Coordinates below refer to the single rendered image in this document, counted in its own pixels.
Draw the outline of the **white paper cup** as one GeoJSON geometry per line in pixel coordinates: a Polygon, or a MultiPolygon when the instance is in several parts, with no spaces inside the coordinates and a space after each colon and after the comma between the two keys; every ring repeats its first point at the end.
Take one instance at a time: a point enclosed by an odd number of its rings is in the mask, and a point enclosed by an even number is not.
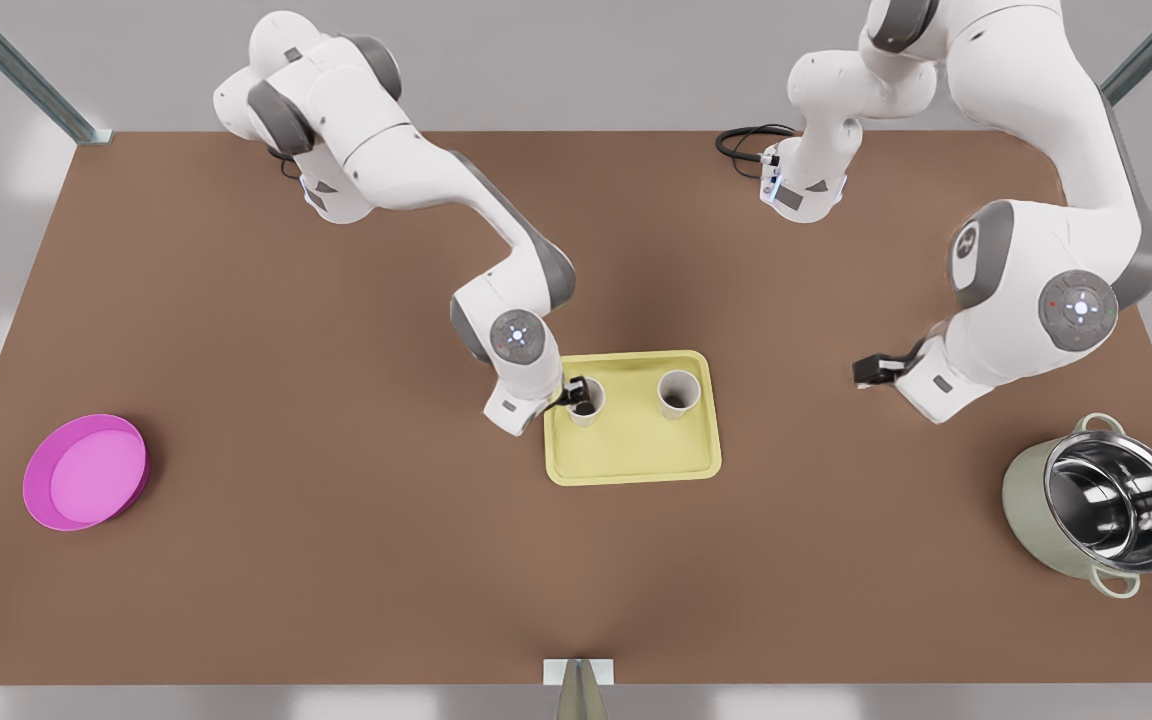
{"type": "Polygon", "coordinates": [[[702,382],[691,372],[673,369],[660,377],[657,395],[664,419],[679,420],[699,404],[703,396],[702,382]]]}
{"type": "Polygon", "coordinates": [[[566,407],[567,414],[570,415],[573,424],[577,427],[589,427],[596,420],[599,411],[602,410],[605,404],[605,392],[602,384],[596,381],[594,378],[585,377],[588,379],[589,386],[589,404],[579,407],[566,407]]]}

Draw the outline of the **yellow rectangular tray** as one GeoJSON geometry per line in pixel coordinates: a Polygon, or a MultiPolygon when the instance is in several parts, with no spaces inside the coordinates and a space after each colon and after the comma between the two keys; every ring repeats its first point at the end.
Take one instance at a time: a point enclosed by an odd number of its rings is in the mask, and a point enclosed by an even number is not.
{"type": "Polygon", "coordinates": [[[558,486],[616,486],[707,479],[722,465],[717,401],[708,361],[692,350],[566,355],[568,376],[602,384],[605,404],[589,427],[573,424],[567,409],[544,420],[545,467],[558,486]],[[702,382],[698,406],[679,420],[659,411],[657,384],[673,369],[702,382]]]}

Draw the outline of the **pale green steel pot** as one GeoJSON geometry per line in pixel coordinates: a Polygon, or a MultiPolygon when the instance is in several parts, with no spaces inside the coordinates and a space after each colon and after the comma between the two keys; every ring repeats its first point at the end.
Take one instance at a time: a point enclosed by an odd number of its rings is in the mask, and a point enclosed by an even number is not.
{"type": "Polygon", "coordinates": [[[1152,573],[1152,448],[1108,414],[1011,460],[1005,518],[1030,556],[1129,600],[1152,573]]]}

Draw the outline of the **pink round bowl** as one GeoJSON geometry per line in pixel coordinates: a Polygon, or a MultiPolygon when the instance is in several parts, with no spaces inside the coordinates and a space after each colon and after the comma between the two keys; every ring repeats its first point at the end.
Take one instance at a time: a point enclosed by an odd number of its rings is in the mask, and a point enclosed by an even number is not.
{"type": "Polygon", "coordinates": [[[141,430],[92,414],[51,432],[26,462],[22,498],[41,526],[61,532],[114,520],[141,497],[150,458],[141,430]]]}

